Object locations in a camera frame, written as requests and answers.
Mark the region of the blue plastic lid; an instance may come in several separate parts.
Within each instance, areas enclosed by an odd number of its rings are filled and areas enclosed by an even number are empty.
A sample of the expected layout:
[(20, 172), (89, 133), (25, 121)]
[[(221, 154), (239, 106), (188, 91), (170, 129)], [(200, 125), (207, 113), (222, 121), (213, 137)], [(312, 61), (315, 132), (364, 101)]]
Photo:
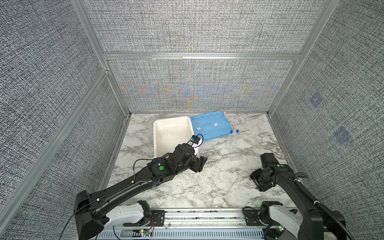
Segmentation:
[(195, 135), (202, 135), (204, 141), (231, 135), (233, 128), (223, 112), (212, 112), (190, 117)]

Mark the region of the white plastic bin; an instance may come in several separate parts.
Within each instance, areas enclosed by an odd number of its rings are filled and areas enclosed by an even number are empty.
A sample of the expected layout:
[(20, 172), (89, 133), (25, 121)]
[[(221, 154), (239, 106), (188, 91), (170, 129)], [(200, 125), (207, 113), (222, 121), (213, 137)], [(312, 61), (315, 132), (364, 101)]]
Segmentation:
[(187, 143), (195, 134), (190, 117), (156, 120), (154, 127), (154, 158), (172, 153), (178, 144)]

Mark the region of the blue-capped test tube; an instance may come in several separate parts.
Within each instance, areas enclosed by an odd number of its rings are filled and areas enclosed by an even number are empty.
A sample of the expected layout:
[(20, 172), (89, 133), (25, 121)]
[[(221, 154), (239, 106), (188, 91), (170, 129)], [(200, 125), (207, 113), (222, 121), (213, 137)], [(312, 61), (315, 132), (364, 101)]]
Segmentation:
[(230, 134), (228, 135), (227, 142), (226, 142), (227, 146), (229, 146), (231, 144), (233, 132), (234, 132), (233, 130), (230, 130)]
[(232, 146), (233, 146), (233, 147), (234, 147), (235, 144), (236, 144), (236, 140), (237, 140), (237, 138), (238, 138), (238, 136), (239, 136), (239, 133), (240, 133), (240, 130), (236, 130), (235, 135), (234, 135), (234, 139), (233, 139), (233, 141), (232, 141)]

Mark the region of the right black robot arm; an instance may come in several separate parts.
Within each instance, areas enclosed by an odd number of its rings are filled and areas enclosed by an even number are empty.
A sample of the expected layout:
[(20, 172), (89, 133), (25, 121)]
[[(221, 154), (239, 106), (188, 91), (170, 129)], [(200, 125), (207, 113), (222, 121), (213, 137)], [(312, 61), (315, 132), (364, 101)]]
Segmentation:
[(338, 240), (354, 237), (346, 227), (344, 216), (331, 211), (321, 203), (303, 184), (305, 173), (295, 173), (287, 164), (281, 164), (272, 153), (260, 156), (262, 168), (250, 177), (259, 192), (280, 186), (294, 202), (298, 212), (294, 214), (280, 202), (264, 201), (260, 206), (259, 219), (271, 227), (279, 224), (298, 240), (322, 240), (324, 233), (332, 233)]

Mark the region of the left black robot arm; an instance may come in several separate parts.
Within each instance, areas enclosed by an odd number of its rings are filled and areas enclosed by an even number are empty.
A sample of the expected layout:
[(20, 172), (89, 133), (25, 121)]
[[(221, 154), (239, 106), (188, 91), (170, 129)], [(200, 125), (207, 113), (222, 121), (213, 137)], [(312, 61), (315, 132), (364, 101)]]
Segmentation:
[(189, 144), (176, 146), (173, 153), (150, 160), (133, 176), (98, 192), (86, 190), (76, 195), (74, 216), (80, 240), (89, 240), (101, 233), (106, 224), (112, 221), (108, 213), (124, 201), (146, 190), (155, 188), (184, 172), (199, 173), (208, 158), (197, 157), (195, 149)]

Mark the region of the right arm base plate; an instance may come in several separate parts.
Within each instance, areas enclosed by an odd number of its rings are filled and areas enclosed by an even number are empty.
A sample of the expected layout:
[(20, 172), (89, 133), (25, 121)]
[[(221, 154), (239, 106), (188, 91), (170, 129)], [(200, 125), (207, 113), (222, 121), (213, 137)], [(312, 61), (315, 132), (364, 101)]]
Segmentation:
[(245, 218), (246, 226), (248, 227), (263, 227), (266, 228), (269, 224), (263, 223), (259, 218), (259, 209), (244, 208), (242, 213)]

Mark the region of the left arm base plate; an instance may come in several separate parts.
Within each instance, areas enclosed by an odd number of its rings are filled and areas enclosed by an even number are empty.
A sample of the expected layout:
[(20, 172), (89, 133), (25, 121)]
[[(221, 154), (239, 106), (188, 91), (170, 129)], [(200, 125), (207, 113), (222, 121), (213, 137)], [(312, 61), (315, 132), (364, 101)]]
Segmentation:
[(149, 228), (152, 226), (155, 227), (163, 227), (165, 221), (165, 213), (164, 210), (154, 210), (152, 211), (152, 215), (150, 217), (144, 217), (138, 223), (124, 223), (124, 227), (145, 227)]

